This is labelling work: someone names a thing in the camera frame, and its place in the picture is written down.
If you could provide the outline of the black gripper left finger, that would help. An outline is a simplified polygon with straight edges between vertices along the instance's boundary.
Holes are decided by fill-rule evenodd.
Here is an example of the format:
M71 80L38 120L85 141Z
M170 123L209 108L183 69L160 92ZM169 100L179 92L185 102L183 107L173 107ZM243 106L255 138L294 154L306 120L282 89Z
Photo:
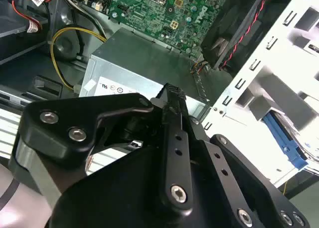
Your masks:
M54 210L72 185L142 148L189 153L186 96L166 84L139 93L38 101L22 114L12 161Z

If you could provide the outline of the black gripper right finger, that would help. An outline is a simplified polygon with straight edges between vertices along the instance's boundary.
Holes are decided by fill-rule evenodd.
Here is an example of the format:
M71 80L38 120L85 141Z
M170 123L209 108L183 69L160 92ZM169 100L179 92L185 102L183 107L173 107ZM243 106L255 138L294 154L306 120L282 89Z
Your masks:
M308 228L305 216L224 136L209 138L190 117L194 137L215 162L222 191L239 227Z

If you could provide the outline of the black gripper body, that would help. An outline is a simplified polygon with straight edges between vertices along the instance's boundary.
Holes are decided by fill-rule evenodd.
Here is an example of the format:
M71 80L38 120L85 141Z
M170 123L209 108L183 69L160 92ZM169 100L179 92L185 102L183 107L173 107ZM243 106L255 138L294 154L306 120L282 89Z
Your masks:
M72 185L58 200L52 228L233 228L214 167L187 151L142 148Z

